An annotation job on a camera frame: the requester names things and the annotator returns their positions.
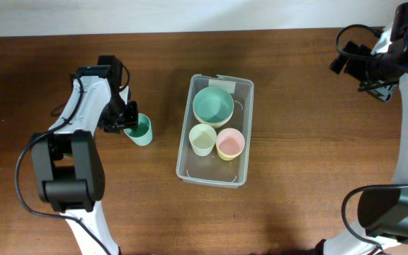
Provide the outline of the green cup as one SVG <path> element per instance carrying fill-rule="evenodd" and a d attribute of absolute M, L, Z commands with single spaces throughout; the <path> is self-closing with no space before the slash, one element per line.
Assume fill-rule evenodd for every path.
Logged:
<path fill-rule="evenodd" d="M 124 133 L 138 146 L 147 146 L 153 139 L 152 123 L 142 113 L 138 114 L 138 125 L 136 128 L 126 128 Z"/>

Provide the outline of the cream white cup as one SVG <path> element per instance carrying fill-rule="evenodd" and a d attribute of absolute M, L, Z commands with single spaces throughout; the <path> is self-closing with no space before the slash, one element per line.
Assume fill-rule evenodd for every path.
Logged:
<path fill-rule="evenodd" d="M 194 153 L 200 157 L 205 157 L 213 150 L 217 133 L 210 125 L 197 124 L 191 128 L 188 139 Z"/>

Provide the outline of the green bowl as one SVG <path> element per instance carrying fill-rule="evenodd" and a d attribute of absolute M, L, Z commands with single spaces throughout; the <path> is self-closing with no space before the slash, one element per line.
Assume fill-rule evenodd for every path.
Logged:
<path fill-rule="evenodd" d="M 209 86 L 193 99 L 193 114 L 201 123 L 216 125 L 227 122 L 234 112 L 234 99 L 225 89 Z"/>

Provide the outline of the pink cup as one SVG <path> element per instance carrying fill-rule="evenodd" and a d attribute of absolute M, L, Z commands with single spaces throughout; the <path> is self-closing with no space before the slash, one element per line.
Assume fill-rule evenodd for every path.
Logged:
<path fill-rule="evenodd" d="M 217 135 L 216 147 L 239 147 L 244 149 L 245 139 L 237 129 L 225 128 Z"/>

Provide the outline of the yellow cup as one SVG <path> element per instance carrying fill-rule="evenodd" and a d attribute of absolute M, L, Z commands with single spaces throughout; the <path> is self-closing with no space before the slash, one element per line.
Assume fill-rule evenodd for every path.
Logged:
<path fill-rule="evenodd" d="M 243 149 L 239 147 L 217 147 L 217 153 L 222 160 L 232 161 L 237 158 Z"/>

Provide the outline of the yellow bowl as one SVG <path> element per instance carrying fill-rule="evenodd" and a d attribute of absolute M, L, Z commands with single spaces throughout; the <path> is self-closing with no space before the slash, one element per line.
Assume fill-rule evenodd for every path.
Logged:
<path fill-rule="evenodd" d="M 229 120 L 231 119 L 232 115 L 228 116 L 227 118 L 225 118 L 224 120 L 221 120 L 219 122 L 216 123 L 212 123 L 212 122 L 208 122 L 206 120 L 201 119 L 199 116 L 197 116 L 195 114 L 195 118 L 197 119 L 197 121 L 201 124 L 206 124 L 206 125 L 210 125 L 213 128 L 220 128 L 222 127 L 224 124 L 228 123 Z"/>

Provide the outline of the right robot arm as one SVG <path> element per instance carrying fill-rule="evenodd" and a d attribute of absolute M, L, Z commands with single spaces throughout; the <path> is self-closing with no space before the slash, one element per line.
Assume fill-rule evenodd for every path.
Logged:
<path fill-rule="evenodd" d="M 399 158 L 390 184 L 362 186 L 345 196 L 341 217 L 346 229 L 320 241 L 313 254 L 384 254 L 390 247 L 408 244 L 408 2 L 396 8 L 390 25 L 366 29 L 378 38 L 375 47 L 349 41 L 336 48 L 339 55 L 329 68 L 357 79 L 358 91 L 382 102 L 400 91 Z"/>

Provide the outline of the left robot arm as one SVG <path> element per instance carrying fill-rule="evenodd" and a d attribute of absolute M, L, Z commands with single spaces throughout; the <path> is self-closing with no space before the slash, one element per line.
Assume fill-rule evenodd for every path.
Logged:
<path fill-rule="evenodd" d="M 138 125 L 128 69 L 114 55 L 70 75 L 72 94 L 57 121 L 33 135 L 30 152 L 38 194 L 52 218 L 66 220 L 83 254 L 120 254 L 102 207 L 106 178 L 95 131 L 119 133 Z"/>

